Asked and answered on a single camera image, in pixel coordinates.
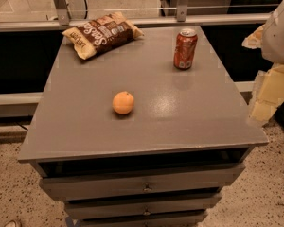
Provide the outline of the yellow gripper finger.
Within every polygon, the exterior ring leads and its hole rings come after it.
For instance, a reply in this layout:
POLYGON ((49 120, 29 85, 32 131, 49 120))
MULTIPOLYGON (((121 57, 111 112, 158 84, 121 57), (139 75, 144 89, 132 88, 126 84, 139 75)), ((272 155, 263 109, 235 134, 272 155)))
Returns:
POLYGON ((249 119, 254 123, 267 123, 283 103, 284 64, 275 63, 268 72, 259 72, 256 76, 249 119))
POLYGON ((242 46, 249 49, 258 49, 262 47, 262 33, 264 26, 258 27, 253 33, 246 37, 242 46))

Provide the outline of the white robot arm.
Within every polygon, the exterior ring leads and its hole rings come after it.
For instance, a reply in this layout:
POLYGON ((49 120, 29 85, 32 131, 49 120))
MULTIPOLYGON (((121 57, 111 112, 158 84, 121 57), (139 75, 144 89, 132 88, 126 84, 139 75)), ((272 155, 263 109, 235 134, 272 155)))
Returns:
POLYGON ((241 45, 260 48, 262 57, 273 64, 267 72, 257 73, 249 103, 249 121, 263 126, 284 103, 284 0, 241 45))

